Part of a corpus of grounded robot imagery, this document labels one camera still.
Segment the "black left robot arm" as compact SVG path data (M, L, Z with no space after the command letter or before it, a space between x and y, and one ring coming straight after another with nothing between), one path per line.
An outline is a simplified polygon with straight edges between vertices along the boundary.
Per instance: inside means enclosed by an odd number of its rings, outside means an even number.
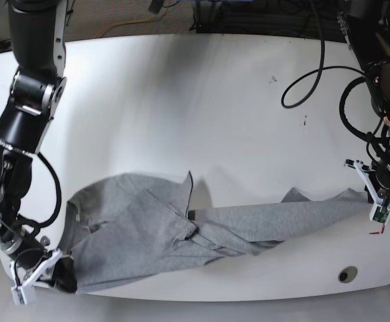
M339 1L338 20L347 44L364 74L375 113L383 122L381 137L367 138L379 158L369 179L375 193L390 204L390 1Z

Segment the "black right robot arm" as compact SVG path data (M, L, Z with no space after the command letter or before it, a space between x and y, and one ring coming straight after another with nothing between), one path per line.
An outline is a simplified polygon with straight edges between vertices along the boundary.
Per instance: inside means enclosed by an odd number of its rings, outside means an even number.
M32 158L54 119L66 86L64 29L66 1L9 1L10 42L18 67L7 105L0 116L0 246L11 260L13 292L20 303L29 287L43 282L74 293L73 260L62 250L49 250L40 231L57 220L62 190L56 185L56 204L42 222L24 217L21 200L32 178Z

